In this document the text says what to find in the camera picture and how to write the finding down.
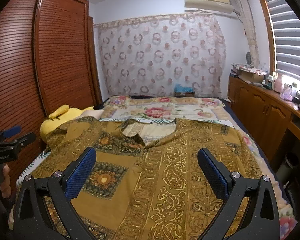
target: white pillow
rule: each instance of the white pillow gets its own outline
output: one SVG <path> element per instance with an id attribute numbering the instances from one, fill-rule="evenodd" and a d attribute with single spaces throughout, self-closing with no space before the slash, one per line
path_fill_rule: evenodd
<path id="1" fill-rule="evenodd" d="M 78 118 L 81 118 L 81 117 L 84 117 L 84 116 L 92 116 L 96 119 L 100 119 L 100 117 L 102 116 L 104 110 L 103 109 L 100 109 L 100 110 L 87 110 L 87 111 L 84 111 L 82 114 L 80 114 L 78 117 L 74 118 L 75 119 L 78 119 Z"/>

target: wooden window frame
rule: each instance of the wooden window frame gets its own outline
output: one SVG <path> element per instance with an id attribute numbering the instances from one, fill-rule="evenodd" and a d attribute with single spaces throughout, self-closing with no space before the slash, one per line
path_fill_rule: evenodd
<path id="1" fill-rule="evenodd" d="M 274 43 L 274 33 L 271 24 L 271 18 L 269 14 L 269 8 L 266 0 L 260 0 L 261 7 L 263 10 L 263 15 L 266 20 L 268 40 L 269 40 L 269 52 L 270 52 L 270 74 L 275 71 L 275 43 Z"/>

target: window blind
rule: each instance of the window blind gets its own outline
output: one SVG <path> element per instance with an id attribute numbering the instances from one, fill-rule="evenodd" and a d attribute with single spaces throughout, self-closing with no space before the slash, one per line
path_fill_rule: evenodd
<path id="1" fill-rule="evenodd" d="M 276 72 L 300 80 L 300 20 L 285 0 L 266 0 L 272 22 Z"/>

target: wooden desk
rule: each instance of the wooden desk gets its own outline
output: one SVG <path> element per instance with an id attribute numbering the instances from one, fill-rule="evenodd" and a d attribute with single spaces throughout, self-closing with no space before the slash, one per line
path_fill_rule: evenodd
<path id="1" fill-rule="evenodd" d="M 291 134 L 300 141 L 298 106 L 281 99 L 274 90 L 249 85 L 234 77 L 229 77 L 228 97 L 232 101 L 232 110 L 268 160 L 277 166 L 282 159 L 282 156 L 276 156 L 284 145 L 282 141 L 289 141 Z"/>

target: wardrobe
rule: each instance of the wardrobe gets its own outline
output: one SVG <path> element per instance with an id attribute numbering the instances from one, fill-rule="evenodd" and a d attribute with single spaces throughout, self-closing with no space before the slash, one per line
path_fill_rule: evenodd
<path id="1" fill-rule="evenodd" d="M 11 0 L 0 13 L 0 130 L 37 139 L 9 163 L 11 185 L 45 145 L 41 123 L 64 104 L 100 104 L 87 0 Z"/>

